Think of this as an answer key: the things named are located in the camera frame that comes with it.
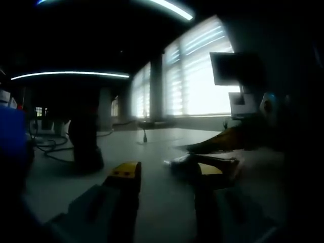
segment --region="window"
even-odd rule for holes
[[[42,116],[43,115],[43,108],[41,107],[35,107],[36,116]]]
[[[111,103],[111,116],[118,116],[118,96]]]
[[[216,86],[210,52],[233,49],[214,16],[169,45],[163,57],[164,112],[167,115],[230,114],[229,92],[238,86]]]
[[[134,77],[132,83],[132,115],[144,118],[150,116],[150,77],[148,63]]]

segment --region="cable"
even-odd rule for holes
[[[127,123],[114,124],[113,126],[124,126],[124,125],[128,125],[128,124],[130,124],[132,122],[136,122],[136,121],[137,120],[131,120],[131,121],[128,121]],[[31,130],[30,130],[30,123],[29,123],[29,129],[28,130],[29,130],[30,138],[34,142],[34,146],[36,148],[38,148],[39,150],[41,150],[42,152],[44,152],[44,156],[46,156],[48,158],[51,158],[51,159],[54,159],[54,160],[57,160],[57,161],[60,161],[60,162],[64,162],[64,163],[69,163],[69,164],[74,163],[74,161],[60,159],[60,158],[54,157],[52,155],[49,155],[50,153],[53,153],[53,152],[67,151],[67,150],[74,149],[74,147],[56,149],[58,146],[62,146],[62,145],[66,144],[68,142],[68,139],[66,137],[63,137],[63,136],[61,137],[61,138],[64,139],[64,141],[61,142],[61,143],[57,143],[55,140],[48,140],[49,142],[53,142],[53,144],[51,144],[51,145],[38,145],[36,140],[35,140],[36,136],[38,135],[38,123],[36,122],[36,132],[35,132],[34,136],[32,135]],[[143,141],[147,142],[146,132],[145,132],[144,129],[143,129],[143,131],[144,131],[144,139],[143,139]],[[106,136],[111,135],[113,132],[114,132],[114,130],[112,129],[109,133],[102,134],[102,135],[97,135],[97,137],[106,137]]]

